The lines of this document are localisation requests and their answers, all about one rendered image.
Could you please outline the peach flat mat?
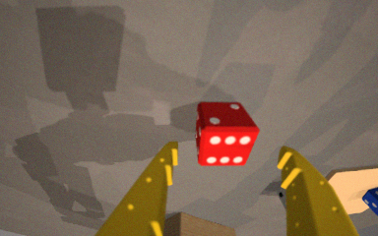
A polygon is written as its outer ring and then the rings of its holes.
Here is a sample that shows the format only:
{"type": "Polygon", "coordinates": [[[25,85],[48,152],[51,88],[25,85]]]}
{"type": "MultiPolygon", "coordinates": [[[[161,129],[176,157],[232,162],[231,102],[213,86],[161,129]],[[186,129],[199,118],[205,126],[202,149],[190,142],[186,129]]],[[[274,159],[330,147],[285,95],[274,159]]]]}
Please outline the peach flat mat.
{"type": "Polygon", "coordinates": [[[369,206],[362,197],[378,187],[378,165],[333,170],[326,180],[334,187],[347,214],[363,212],[369,206]]]}

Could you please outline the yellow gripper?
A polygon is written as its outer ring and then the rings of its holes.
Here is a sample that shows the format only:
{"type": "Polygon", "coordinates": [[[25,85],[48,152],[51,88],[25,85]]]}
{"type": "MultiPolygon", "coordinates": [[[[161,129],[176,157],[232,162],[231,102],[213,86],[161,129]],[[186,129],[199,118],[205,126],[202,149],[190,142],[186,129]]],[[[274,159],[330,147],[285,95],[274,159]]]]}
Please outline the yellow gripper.
{"type": "MultiPolygon", "coordinates": [[[[178,142],[167,143],[95,236],[163,236],[177,158],[178,142]]],[[[359,236],[335,189],[298,151],[283,146],[278,168],[286,189],[286,236],[359,236]]]]}

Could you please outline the blue die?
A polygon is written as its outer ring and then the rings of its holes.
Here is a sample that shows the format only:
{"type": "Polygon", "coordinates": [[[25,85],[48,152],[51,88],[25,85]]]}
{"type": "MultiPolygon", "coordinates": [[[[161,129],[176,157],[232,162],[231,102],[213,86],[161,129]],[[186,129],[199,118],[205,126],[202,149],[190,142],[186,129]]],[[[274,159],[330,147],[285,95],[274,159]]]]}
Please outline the blue die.
{"type": "Polygon", "coordinates": [[[368,190],[362,197],[362,200],[377,214],[378,216],[378,187],[368,190]]]}

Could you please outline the red die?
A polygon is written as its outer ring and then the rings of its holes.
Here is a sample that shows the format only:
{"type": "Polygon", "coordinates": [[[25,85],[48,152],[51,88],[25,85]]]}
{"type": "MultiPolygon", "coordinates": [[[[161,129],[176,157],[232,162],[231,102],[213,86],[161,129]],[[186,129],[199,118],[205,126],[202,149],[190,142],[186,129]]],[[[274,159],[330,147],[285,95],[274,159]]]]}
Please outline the red die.
{"type": "Polygon", "coordinates": [[[241,103],[200,102],[196,122],[198,163],[244,165],[259,131],[241,103]]]}

